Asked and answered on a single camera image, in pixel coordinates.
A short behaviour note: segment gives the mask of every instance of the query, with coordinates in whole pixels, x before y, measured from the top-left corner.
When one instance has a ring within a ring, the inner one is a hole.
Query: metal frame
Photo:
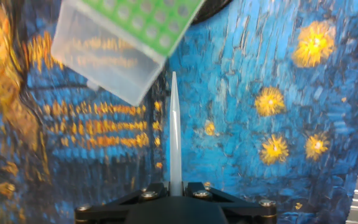
[[[164,183],[150,184],[146,189],[137,190],[105,205],[84,205],[75,209],[76,224],[127,223],[128,214],[139,204],[164,198],[169,200],[169,186]],[[218,206],[223,211],[225,223],[276,224],[277,208],[274,201],[261,200],[259,203],[245,202],[220,190],[205,187],[201,182],[190,182],[184,186],[183,196]]]

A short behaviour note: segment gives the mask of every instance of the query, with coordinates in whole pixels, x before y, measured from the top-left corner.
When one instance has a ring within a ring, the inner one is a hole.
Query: green tip rack
[[[137,106],[203,3],[64,0],[52,55],[89,81]]]

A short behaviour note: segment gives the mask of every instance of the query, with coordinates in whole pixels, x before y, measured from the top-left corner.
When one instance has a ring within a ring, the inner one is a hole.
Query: translucent plastic box
[[[204,0],[63,0],[52,55],[137,106]]]

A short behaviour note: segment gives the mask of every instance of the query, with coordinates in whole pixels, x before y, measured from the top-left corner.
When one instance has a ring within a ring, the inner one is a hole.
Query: painted backdrop
[[[0,0],[0,223],[168,179],[171,71],[183,178],[344,223],[358,173],[358,0],[233,0],[193,26],[139,107],[53,59],[60,1]]]

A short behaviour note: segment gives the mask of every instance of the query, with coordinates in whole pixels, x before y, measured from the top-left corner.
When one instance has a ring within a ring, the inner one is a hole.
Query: white surface
[[[173,72],[170,106],[170,195],[182,196],[181,184],[181,145],[180,145],[180,107],[177,75]]]
[[[165,57],[80,0],[62,2],[51,53],[67,67],[133,106],[143,100],[165,63]]]

